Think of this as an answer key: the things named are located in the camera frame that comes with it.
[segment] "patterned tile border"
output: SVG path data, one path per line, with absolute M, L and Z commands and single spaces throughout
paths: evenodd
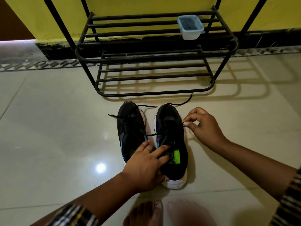
M 301 46 L 239 49 L 237 53 L 233 55 L 233 57 L 260 56 L 260 55 L 270 55 L 270 54 L 289 54 L 289 53 L 301 53 Z M 87 66 L 89 67 L 99 66 L 99 64 L 87 64 Z M 22 70 L 45 70 L 45 69 L 72 68 L 72 67 L 81 67 L 77 59 L 23 62 L 23 63 L 15 63 L 15 64 L 2 63 L 0 60 L 0 72 L 22 71 Z

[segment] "black shoelace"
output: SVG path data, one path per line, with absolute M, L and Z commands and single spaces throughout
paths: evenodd
M 112 115 L 112 114 L 108 114 L 108 115 L 111 116 L 111 117 L 114 117 L 114 118 L 122 119 L 122 126 L 125 128 L 125 132 L 130 133 L 132 130 L 137 129 L 136 122 L 133 122 L 133 120 L 135 120 L 135 116 L 132 117 L 131 115 L 133 114 L 135 109 L 140 107 L 140 106 L 150 107 L 150 108 L 157 108 L 158 107 L 158 106 L 150 106 L 150 105 L 136 105 L 125 116 L 115 116 L 115 115 Z
M 186 102 L 183 102 L 183 103 L 181 103 L 181 104 L 173 104 L 173 103 L 170 103 L 170 102 L 169 102 L 169 103 L 167 103 L 167 104 L 164 105 L 164 107 L 163 107 L 162 110 L 164 110 L 168 105 L 180 106 L 180 105 L 184 105 L 184 104 L 188 103 L 188 102 L 190 101 L 190 99 L 192 98 L 192 94 L 193 94 L 193 93 L 191 93 L 189 99 L 188 99 Z M 169 123 L 169 121 L 165 121 L 165 122 L 164 122 L 164 126 L 165 126 L 164 131 L 165 131 L 165 133 L 166 133 L 166 136 L 167 136 L 167 137 L 173 136 L 174 134 L 177 133 L 177 132 L 176 132 L 177 128 L 175 127 L 175 125 L 174 125 L 172 122 L 170 122 L 169 124 L 167 124 L 167 123 Z M 158 136 L 158 135 L 163 135 L 163 133 L 161 133 L 161 134 L 160 134 L 160 133 L 155 133 L 155 134 L 150 134 L 150 135 L 147 135 L 147 136 Z

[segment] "hand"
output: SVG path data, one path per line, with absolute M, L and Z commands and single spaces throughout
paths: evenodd
M 200 107 L 191 110 L 183 122 L 202 144 L 213 151 L 230 142 L 222 133 L 214 116 Z
M 165 175 L 157 174 L 159 168 L 169 160 L 168 156 L 160 157 L 168 148 L 170 146 L 162 145 L 152 151 L 153 146 L 149 145 L 148 140 L 130 157 L 121 173 L 131 181 L 136 193 L 152 190 L 163 181 L 169 180 Z

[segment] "bare foot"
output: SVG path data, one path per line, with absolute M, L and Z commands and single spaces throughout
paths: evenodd
M 163 226 L 162 202 L 146 202 L 133 208 L 124 219 L 123 226 Z
M 174 226 L 216 226 L 208 210 L 196 202 L 168 202 L 167 212 Z

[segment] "striped sleeve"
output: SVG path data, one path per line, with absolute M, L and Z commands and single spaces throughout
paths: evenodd
M 99 226 L 96 217 L 84 206 L 67 205 L 46 226 Z
M 297 171 L 294 180 L 285 191 L 270 225 L 301 225 L 301 168 Z

